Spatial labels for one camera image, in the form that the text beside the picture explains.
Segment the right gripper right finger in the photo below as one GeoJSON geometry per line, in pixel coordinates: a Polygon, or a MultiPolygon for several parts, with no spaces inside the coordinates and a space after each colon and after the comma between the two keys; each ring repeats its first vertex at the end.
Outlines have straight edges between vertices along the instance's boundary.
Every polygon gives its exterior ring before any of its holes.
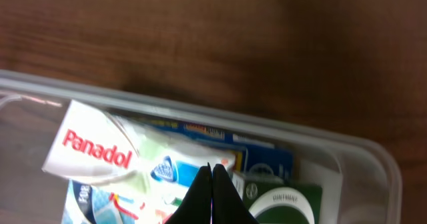
{"type": "Polygon", "coordinates": [[[213,224],[258,224],[244,206],[223,165],[213,168],[212,181],[213,224]]]}

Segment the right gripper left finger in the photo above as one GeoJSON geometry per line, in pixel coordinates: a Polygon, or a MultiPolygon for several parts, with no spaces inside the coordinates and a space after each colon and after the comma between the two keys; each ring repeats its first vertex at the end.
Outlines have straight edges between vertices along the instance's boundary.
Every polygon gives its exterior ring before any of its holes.
{"type": "Polygon", "coordinates": [[[181,205],[165,224],[210,224],[212,172],[210,165],[197,172],[181,205]]]}

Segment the green ointment box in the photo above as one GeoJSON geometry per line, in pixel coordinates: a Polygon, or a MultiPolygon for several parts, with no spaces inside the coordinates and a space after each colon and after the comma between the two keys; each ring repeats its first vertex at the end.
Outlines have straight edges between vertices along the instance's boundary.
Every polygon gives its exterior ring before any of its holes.
{"type": "Polygon", "coordinates": [[[258,223],[318,224],[323,190],[272,175],[234,172],[231,180],[258,223]]]}

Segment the blue fever patch box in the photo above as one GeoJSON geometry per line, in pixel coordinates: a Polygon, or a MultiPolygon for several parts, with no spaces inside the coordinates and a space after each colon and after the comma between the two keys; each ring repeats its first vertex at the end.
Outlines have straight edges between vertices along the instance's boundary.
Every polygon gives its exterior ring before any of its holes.
{"type": "Polygon", "coordinates": [[[221,161],[242,173],[274,175],[288,179],[294,158],[290,151],[271,143],[248,139],[231,131],[169,119],[144,117],[140,122],[157,129],[163,137],[180,141],[182,149],[165,147],[148,151],[149,170],[137,186],[143,199],[130,199],[99,187],[70,181],[62,224],[165,223],[181,205],[199,168],[221,161]]]}

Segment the white Panadol box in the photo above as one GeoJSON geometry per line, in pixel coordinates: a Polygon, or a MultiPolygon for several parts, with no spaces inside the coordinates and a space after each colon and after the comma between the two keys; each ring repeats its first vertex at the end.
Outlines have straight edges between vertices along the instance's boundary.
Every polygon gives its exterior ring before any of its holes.
{"type": "Polygon", "coordinates": [[[189,187],[200,167],[233,167],[235,156],[72,100],[42,169],[114,192],[189,187]]]}

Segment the clear plastic container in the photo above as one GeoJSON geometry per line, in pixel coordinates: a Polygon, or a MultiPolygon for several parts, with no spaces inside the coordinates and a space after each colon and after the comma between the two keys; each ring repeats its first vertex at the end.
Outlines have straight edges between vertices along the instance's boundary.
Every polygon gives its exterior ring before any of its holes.
{"type": "Polygon", "coordinates": [[[401,220],[401,173],[395,160],[377,143],[4,70],[1,72],[2,223],[62,223],[68,185],[73,180],[45,172],[42,167],[72,100],[142,125],[145,124],[140,119],[144,117],[195,123],[286,149],[292,153],[294,165],[290,177],[283,180],[319,185],[323,190],[319,223],[399,223],[401,220]]]}

